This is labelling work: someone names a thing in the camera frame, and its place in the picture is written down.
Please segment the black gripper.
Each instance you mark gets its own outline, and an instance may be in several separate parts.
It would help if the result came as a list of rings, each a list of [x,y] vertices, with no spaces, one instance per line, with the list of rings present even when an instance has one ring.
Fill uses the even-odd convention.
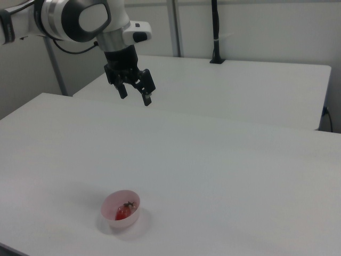
[[[138,57],[134,45],[114,52],[105,52],[107,64],[104,66],[109,84],[117,89],[120,98],[127,97],[124,83],[133,85],[143,99],[145,106],[152,103],[151,95],[156,89],[153,78],[148,69],[139,70]]]

